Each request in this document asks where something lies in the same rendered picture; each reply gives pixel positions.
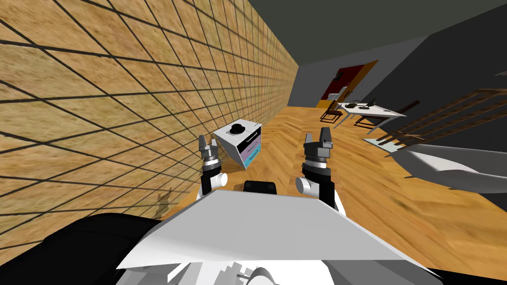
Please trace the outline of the brown wooden chair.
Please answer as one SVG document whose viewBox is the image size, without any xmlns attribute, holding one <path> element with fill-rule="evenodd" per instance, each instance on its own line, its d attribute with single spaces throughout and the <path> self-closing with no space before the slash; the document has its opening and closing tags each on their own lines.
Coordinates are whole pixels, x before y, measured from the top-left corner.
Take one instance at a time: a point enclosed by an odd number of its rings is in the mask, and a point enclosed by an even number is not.
<svg viewBox="0 0 507 285">
<path fill-rule="evenodd" d="M 340 91 L 337 94 L 329 94 L 328 99 L 331 99 L 331 103 L 328 108 L 324 111 L 323 115 L 320 117 L 320 122 L 334 124 L 336 121 L 343 115 L 338 110 L 338 99 L 342 95 L 344 91 Z"/>
<path fill-rule="evenodd" d="M 414 102 L 411 102 L 410 104 L 402 107 L 401 109 L 397 111 L 392 111 L 388 109 L 383 109 L 383 113 L 390 114 L 389 116 L 386 115 L 363 115 L 361 116 L 355 123 L 354 126 L 375 130 L 379 126 L 384 125 L 387 122 L 390 122 L 396 118 L 404 117 L 405 113 L 410 110 L 411 108 L 419 105 L 421 102 L 419 100 L 415 100 Z"/>
</svg>

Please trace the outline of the pale rug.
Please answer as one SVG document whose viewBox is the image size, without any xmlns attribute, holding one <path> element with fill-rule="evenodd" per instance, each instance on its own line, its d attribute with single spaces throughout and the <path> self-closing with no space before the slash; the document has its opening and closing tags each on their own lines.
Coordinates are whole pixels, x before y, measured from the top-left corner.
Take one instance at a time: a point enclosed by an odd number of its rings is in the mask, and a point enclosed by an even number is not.
<svg viewBox="0 0 507 285">
<path fill-rule="evenodd" d="M 404 147 L 403 144 L 397 145 L 397 143 L 398 143 L 397 140 L 389 141 L 385 144 L 383 144 L 383 142 L 385 142 L 387 139 L 380 140 L 380 141 L 378 141 L 377 139 L 363 139 L 363 140 L 367 143 L 370 143 L 371 145 L 373 145 L 375 147 L 378 147 L 379 149 L 381 149 L 383 151 L 386 151 L 387 153 L 395 152 L 398 149 Z"/>
</svg>

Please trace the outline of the brown wooden slatted frame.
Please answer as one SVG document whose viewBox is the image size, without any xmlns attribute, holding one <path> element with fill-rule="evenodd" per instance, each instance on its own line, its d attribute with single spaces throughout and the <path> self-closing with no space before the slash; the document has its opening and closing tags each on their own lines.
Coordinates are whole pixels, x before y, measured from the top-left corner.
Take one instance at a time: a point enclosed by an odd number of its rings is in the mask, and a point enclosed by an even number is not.
<svg viewBox="0 0 507 285">
<path fill-rule="evenodd" d="M 377 140 L 507 152 L 507 88 L 478 89 Z"/>
</svg>

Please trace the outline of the white table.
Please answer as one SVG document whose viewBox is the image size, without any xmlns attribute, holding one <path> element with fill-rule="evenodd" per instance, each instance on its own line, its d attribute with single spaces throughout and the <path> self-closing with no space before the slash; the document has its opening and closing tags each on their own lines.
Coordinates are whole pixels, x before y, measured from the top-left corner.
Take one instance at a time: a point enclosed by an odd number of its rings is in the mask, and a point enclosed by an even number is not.
<svg viewBox="0 0 507 285">
<path fill-rule="evenodd" d="M 343 122 L 345 122 L 348 118 L 350 117 L 354 117 L 356 115 L 358 116 L 375 116 L 375 117 L 386 117 L 387 119 L 383 122 L 381 122 L 380 124 L 378 124 L 377 126 L 374 126 L 373 128 L 369 129 L 368 131 L 368 135 L 372 134 L 373 131 L 375 131 L 376 129 L 378 129 L 380 126 L 396 119 L 396 118 L 400 118 L 400 117 L 405 117 L 405 115 L 401 114 L 401 113 L 398 113 L 398 112 L 395 112 L 395 111 L 392 111 L 392 110 L 388 110 L 388 109 L 385 109 L 385 108 L 382 108 L 382 107 L 379 107 L 379 106 L 372 106 L 372 107 L 369 107 L 368 109 L 359 109 L 359 107 L 354 107 L 354 108 L 347 108 L 345 107 L 345 105 L 347 105 L 348 103 L 339 103 L 338 104 L 338 110 L 342 110 L 345 112 L 344 116 L 343 116 L 343 119 L 341 119 L 340 122 L 338 122 L 335 126 L 334 126 L 334 129 L 338 126 L 340 126 Z"/>
</svg>

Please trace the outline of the teal drawer front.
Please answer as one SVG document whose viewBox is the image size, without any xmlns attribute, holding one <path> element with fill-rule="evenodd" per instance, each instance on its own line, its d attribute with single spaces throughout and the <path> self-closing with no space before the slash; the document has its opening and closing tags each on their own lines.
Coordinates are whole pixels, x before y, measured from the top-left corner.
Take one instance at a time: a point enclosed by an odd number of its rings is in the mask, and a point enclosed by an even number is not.
<svg viewBox="0 0 507 285">
<path fill-rule="evenodd" d="M 244 163 L 244 167 L 247 169 L 249 167 L 249 165 L 251 164 L 251 162 L 255 159 L 255 157 L 257 156 L 257 154 L 260 152 L 261 150 L 261 145 L 260 144 L 257 144 L 256 147 L 254 147 L 251 152 L 249 152 L 248 156 L 245 158 L 245 160 L 243 161 Z"/>
</svg>

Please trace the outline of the red door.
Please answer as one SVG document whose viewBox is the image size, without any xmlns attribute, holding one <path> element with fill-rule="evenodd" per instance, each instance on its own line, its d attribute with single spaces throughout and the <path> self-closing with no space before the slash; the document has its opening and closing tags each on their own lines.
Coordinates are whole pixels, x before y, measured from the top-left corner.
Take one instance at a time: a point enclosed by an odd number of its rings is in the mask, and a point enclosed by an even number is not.
<svg viewBox="0 0 507 285">
<path fill-rule="evenodd" d="M 344 102 L 377 62 L 378 60 L 375 60 L 363 65 L 340 68 L 316 108 L 327 108 L 334 100 Z"/>
</svg>

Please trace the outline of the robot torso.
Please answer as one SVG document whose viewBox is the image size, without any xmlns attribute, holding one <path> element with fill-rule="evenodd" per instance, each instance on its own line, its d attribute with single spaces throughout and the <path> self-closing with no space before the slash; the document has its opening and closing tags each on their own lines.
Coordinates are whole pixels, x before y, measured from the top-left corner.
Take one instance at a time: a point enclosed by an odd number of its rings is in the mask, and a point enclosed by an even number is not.
<svg viewBox="0 0 507 285">
<path fill-rule="evenodd" d="M 213 190 L 163 220 L 114 285 L 443 285 L 316 198 Z"/>
</svg>

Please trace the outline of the black drawer front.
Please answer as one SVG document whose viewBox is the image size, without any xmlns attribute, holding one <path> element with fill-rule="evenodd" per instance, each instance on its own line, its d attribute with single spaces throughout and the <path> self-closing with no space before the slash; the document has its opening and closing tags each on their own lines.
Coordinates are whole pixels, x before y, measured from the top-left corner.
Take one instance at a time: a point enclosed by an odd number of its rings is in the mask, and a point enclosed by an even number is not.
<svg viewBox="0 0 507 285">
<path fill-rule="evenodd" d="M 261 127 L 257 128 L 252 134 L 250 134 L 245 140 L 237 145 L 239 154 L 249 152 L 254 143 L 258 141 L 258 137 L 261 135 Z"/>
</svg>

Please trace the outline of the purple drawer front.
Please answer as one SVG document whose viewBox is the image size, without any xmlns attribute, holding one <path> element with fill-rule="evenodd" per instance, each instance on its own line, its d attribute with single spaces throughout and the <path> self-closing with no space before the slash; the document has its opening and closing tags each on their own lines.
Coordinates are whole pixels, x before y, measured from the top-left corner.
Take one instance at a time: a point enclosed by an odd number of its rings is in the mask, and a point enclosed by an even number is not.
<svg viewBox="0 0 507 285">
<path fill-rule="evenodd" d="M 255 139 L 248 142 L 247 145 L 238 147 L 238 150 L 241 150 L 240 157 L 242 161 L 246 161 L 250 155 L 253 153 L 253 151 L 260 145 L 261 143 L 261 137 L 258 136 Z"/>
</svg>

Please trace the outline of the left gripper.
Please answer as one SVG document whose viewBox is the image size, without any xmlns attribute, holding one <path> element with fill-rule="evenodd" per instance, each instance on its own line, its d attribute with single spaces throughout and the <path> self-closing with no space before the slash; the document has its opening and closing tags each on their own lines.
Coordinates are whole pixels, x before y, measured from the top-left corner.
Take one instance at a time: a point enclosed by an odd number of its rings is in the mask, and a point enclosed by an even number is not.
<svg viewBox="0 0 507 285">
<path fill-rule="evenodd" d="M 216 141 L 212 141 L 207 145 L 204 135 L 199 135 L 199 151 L 205 162 L 218 161 L 218 145 Z"/>
</svg>

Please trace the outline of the white bedside cabinet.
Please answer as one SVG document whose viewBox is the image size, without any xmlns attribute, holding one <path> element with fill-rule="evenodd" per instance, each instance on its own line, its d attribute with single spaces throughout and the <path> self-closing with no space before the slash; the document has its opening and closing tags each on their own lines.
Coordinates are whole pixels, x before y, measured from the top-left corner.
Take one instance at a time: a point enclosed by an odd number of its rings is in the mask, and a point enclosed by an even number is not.
<svg viewBox="0 0 507 285">
<path fill-rule="evenodd" d="M 236 123 L 244 125 L 246 127 L 246 130 L 244 131 L 244 133 L 241 133 L 239 135 L 231 135 L 229 133 L 229 130 L 231 126 Z M 237 145 L 241 143 L 243 140 L 245 140 L 250 134 L 252 134 L 259 127 L 262 128 L 261 123 L 238 119 L 224 127 L 217 129 L 216 131 L 213 132 L 213 134 L 218 138 L 221 145 L 223 145 L 223 147 L 227 151 L 227 154 L 240 166 L 244 167 L 244 163 L 241 160 L 240 154 L 237 149 Z"/>
</svg>

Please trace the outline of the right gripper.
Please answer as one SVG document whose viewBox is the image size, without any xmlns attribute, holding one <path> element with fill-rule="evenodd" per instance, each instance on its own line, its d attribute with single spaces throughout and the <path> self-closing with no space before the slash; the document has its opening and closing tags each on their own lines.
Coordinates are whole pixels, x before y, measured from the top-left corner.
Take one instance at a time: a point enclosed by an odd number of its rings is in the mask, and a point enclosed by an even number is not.
<svg viewBox="0 0 507 285">
<path fill-rule="evenodd" d="M 312 134 L 306 134 L 303 146 L 306 158 L 330 158 L 333 148 L 330 127 L 321 128 L 319 142 L 313 142 Z"/>
</svg>

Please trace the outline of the white bed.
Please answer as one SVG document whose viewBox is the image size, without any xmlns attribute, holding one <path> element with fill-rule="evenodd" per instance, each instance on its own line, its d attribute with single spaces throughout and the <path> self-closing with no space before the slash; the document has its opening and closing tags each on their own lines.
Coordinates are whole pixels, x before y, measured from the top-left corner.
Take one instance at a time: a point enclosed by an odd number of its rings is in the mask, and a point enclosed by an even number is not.
<svg viewBox="0 0 507 285">
<path fill-rule="evenodd" d="M 412 178 L 475 193 L 507 193 L 507 152 L 414 144 L 390 153 Z"/>
</svg>

